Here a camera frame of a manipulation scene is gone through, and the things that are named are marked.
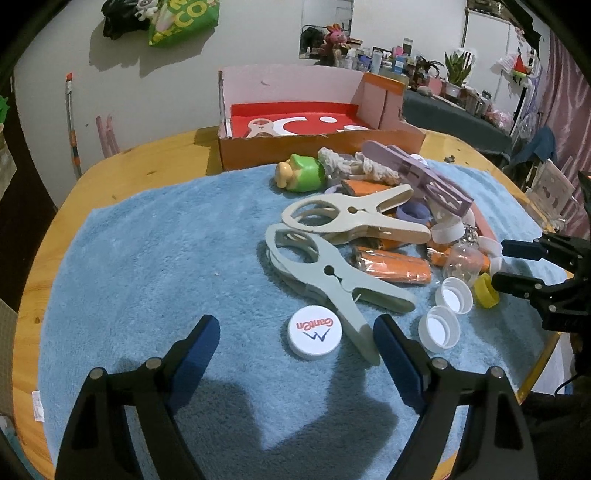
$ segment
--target toy figurine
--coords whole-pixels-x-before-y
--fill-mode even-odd
[[[324,185],[324,167],[314,157],[292,155],[277,164],[275,183],[290,192],[312,192]]]
[[[334,25],[329,25],[326,27],[329,31],[327,36],[324,38],[324,44],[320,47],[320,64],[329,66],[329,67],[337,67],[335,65],[335,58],[342,57],[347,55],[349,49],[351,48],[350,45],[347,43],[349,41],[349,37],[347,34],[341,29],[341,26],[338,23]]]

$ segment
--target light blue fleece blanket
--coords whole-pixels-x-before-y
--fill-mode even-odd
[[[531,241],[540,229],[488,173],[437,162],[432,167],[477,201],[499,240]],[[79,389],[96,366],[135,369],[163,356],[204,314],[219,319],[221,340],[190,404],[176,414],[209,480],[314,478],[383,480],[417,421],[382,365],[371,368],[343,338],[316,362],[296,358],[286,326],[309,303],[290,290],[265,255],[264,233],[296,194],[273,188],[273,166],[142,192],[94,210],[72,242],[53,284],[41,332],[39,388],[53,461]],[[409,253],[418,255],[417,248]],[[516,273],[546,283],[565,279],[545,261],[508,260]],[[441,280],[408,287],[417,308],[394,318],[418,339],[419,318]],[[382,310],[361,304],[368,322]],[[494,309],[460,317],[462,337],[445,356],[456,368],[505,369],[514,386],[548,338],[528,302],[503,296]],[[128,414],[147,479],[134,412]],[[457,448],[465,410],[446,454]]]

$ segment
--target bottle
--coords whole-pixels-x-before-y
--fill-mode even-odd
[[[379,70],[382,67],[382,59],[384,58],[384,54],[381,50],[374,50],[371,55],[371,73],[375,73],[379,75]]]
[[[356,53],[357,51],[354,48],[349,50],[349,52],[347,53],[347,56],[345,57],[345,60],[343,62],[343,67],[347,70],[353,70],[353,62],[355,61]]]

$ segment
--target small plastic jar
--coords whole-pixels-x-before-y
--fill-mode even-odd
[[[480,275],[484,255],[475,245],[459,243],[452,247],[443,268],[443,277],[456,277],[471,287]]]

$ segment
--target pink curtain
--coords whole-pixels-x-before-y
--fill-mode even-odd
[[[583,194],[577,172],[591,171],[591,88],[583,73],[562,42],[550,32],[550,64],[547,83],[540,106],[540,124],[548,125],[556,138],[558,167],[577,188],[575,198],[580,206],[569,202],[565,218],[574,217],[567,224],[566,234],[588,237],[589,221],[583,208]]]

